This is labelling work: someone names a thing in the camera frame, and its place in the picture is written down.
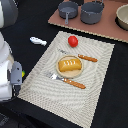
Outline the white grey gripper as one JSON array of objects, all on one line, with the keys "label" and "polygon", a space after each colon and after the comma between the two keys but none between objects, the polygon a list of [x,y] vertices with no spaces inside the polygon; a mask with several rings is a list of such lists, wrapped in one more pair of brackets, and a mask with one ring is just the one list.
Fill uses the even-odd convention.
[{"label": "white grey gripper", "polygon": [[6,102],[19,95],[22,84],[22,66],[13,57],[0,63],[0,102]]}]

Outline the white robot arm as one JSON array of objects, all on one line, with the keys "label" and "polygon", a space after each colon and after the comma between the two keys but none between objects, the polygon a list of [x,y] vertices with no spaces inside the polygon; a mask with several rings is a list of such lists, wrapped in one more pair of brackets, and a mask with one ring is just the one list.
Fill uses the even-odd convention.
[{"label": "white robot arm", "polygon": [[[13,25],[18,17],[16,0],[0,0],[0,29]],[[22,84],[22,66],[15,61],[12,50],[0,32],[0,102],[19,95]]]}]

